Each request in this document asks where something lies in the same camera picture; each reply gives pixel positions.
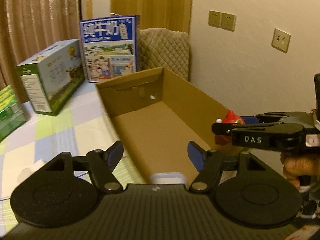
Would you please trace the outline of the person's right hand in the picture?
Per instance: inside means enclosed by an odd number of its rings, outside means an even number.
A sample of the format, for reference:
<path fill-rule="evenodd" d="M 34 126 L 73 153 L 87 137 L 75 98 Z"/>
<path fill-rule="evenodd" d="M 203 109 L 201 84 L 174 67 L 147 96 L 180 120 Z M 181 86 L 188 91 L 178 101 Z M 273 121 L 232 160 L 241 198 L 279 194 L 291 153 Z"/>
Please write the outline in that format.
<path fill-rule="evenodd" d="M 319 154 L 304 154 L 301 156 L 281 152 L 280 161 L 284 177 L 298 190 L 299 176 L 316 176 L 319 179 Z"/>

